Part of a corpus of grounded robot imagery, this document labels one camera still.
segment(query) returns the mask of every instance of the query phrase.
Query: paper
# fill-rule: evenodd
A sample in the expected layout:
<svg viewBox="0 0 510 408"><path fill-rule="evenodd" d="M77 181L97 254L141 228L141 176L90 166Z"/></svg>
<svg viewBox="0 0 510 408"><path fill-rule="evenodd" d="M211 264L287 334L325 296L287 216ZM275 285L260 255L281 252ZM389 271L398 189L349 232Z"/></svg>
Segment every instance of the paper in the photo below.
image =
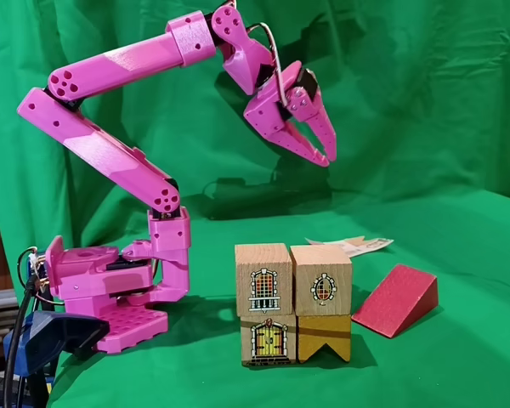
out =
<svg viewBox="0 0 510 408"><path fill-rule="evenodd" d="M339 245L350 258L357 257L363 253L378 251L394 242L394 240L388 240L387 238L365 241L364 236L327 242L312 241L306 238L306 241L310 245Z"/></svg>

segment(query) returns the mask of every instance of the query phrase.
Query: pink baseplate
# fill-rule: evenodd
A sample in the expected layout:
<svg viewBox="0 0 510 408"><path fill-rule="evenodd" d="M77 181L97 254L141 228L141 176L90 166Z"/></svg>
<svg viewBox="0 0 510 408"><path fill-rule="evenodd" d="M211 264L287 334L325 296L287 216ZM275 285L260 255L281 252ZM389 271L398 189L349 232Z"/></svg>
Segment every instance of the pink baseplate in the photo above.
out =
<svg viewBox="0 0 510 408"><path fill-rule="evenodd" d="M168 331L168 315L144 306L116 306L99 318L110 322L110 333L98 342L96 349L108 354L121 353Z"/></svg>

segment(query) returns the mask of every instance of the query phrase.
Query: green screen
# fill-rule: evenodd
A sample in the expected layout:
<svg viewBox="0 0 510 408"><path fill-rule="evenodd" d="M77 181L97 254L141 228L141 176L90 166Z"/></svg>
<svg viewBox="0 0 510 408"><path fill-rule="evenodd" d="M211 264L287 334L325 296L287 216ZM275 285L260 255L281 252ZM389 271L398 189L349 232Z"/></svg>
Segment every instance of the green screen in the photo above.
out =
<svg viewBox="0 0 510 408"><path fill-rule="evenodd" d="M0 0L0 229L12 271L56 235L66 248L147 238L144 204L16 114L27 92L218 6ZM169 333L61 359L51 406L510 407L510 0L238 8L247 25L271 27L282 66L314 71L337 160L316 167L263 141L220 55L85 101L84 115L178 181L191 292L161 307ZM437 275L440 306L394 339L354 325L349 364L323 350L304 365L242 367L234 244L357 235L395 242L354 258L353 311L396 264Z"/></svg>

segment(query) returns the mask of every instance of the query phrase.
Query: stacked blocks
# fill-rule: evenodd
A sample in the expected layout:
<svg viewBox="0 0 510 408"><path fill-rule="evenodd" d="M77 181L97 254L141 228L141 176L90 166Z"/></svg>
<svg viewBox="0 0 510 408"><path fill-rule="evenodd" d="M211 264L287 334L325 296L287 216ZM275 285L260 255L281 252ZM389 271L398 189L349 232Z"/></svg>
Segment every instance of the stacked blocks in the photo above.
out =
<svg viewBox="0 0 510 408"><path fill-rule="evenodd" d="M292 246L298 361L330 346L344 361L351 356L352 265L339 246Z"/></svg>
<svg viewBox="0 0 510 408"><path fill-rule="evenodd" d="M245 366L296 360L297 318L292 307L292 261L285 244L239 245L236 313Z"/></svg>
<svg viewBox="0 0 510 408"><path fill-rule="evenodd" d="M243 365L303 363L326 344L349 361L352 266L340 247L238 245L235 261Z"/></svg>

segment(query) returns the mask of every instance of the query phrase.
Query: red triangular block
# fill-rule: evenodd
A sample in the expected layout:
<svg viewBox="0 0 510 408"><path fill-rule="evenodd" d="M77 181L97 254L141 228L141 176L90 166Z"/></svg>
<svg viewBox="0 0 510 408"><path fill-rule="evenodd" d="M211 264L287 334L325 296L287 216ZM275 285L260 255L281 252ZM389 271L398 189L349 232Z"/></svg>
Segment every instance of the red triangular block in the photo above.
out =
<svg viewBox="0 0 510 408"><path fill-rule="evenodd" d="M398 265L366 299L352 320L392 338L438 305L436 276Z"/></svg>

